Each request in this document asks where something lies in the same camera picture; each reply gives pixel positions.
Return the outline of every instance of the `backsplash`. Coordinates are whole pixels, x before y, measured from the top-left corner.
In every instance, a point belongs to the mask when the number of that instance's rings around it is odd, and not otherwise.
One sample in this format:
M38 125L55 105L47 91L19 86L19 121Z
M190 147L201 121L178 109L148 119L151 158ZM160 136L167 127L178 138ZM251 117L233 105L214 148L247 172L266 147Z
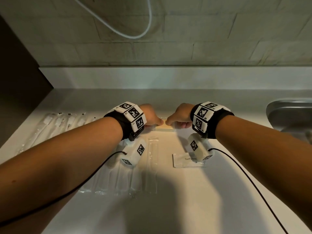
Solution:
M117 30L142 33L146 0L81 0ZM151 0L125 39L74 0L0 0L40 66L312 65L312 0Z

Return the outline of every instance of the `sink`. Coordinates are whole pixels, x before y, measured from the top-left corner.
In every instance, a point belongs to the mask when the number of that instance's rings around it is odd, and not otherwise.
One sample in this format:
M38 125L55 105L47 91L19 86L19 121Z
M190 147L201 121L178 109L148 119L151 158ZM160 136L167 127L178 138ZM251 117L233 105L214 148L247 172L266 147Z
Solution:
M312 144L312 98L271 102L267 118L274 129Z

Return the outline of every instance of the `countertop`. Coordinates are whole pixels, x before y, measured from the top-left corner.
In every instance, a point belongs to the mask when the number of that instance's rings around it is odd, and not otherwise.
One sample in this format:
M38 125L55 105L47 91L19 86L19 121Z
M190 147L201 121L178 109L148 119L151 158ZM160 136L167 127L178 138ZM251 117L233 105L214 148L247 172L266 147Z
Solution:
M238 117L271 127L266 117L268 103L308 97L312 90L53 90L0 148L0 163L16 154L49 112L87 111L101 117L115 105L130 101L151 103L159 116L167 117L182 102L212 101L227 106ZM247 177L223 154L209 159L206 168L173 168L172 154L185 152L190 133L186 129L144 135L159 138L157 194L131 198L77 193L43 233L284 233ZM210 143L229 153L217 140ZM311 233L250 176L289 233Z

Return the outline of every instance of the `white cable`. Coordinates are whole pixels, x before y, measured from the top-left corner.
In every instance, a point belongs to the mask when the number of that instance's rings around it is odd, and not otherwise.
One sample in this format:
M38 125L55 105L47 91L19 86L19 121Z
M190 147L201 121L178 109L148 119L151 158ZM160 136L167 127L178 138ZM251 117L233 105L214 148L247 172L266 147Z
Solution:
M139 39L139 38L143 37L149 31L149 29L151 27L151 24L152 24L152 8L151 8L150 0L147 0L147 6L149 8L149 15L150 15L149 24L147 25L146 30L142 34L140 34L138 36L130 36L130 35L126 35L126 34L123 34L123 33L119 32L118 30L116 30L113 27L111 27L108 23L106 23L105 20L103 20L101 17L99 17L96 13L94 13L88 7L86 7L81 1L79 1L79 0L75 0L75 1L80 6L82 6L84 9L86 9L91 15L93 15L95 18L97 18L99 21L101 21L104 25L106 25L108 28L110 28L112 31L114 31L116 34L118 34L120 36L123 36L123 37L125 37L127 39Z

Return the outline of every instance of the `white plastic sensor box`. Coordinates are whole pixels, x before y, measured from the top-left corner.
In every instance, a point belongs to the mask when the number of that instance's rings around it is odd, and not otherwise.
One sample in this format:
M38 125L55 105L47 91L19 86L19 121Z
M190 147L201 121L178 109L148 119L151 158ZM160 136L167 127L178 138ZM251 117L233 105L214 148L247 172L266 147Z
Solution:
M204 139L199 134L193 133L189 136L188 142L198 161L207 160L213 156L214 151L208 151L212 148L208 139Z
M147 145L143 138L137 138L133 142L127 142L127 146L123 149L127 155L120 155L120 162L129 168L134 168L140 161L142 154L147 151Z

